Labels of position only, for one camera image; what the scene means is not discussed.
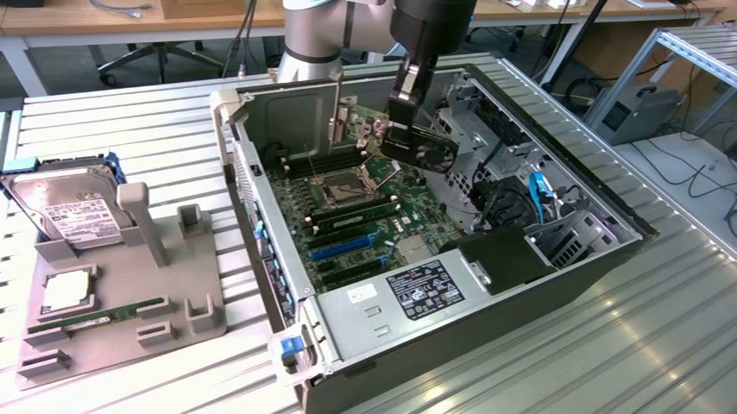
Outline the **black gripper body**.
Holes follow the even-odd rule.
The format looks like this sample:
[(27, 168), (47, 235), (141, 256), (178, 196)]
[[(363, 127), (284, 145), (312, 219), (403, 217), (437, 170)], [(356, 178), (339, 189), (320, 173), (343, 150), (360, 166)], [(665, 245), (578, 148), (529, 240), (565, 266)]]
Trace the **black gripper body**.
[(474, 0), (396, 0), (390, 34), (413, 60), (429, 60), (459, 47), (473, 20)]

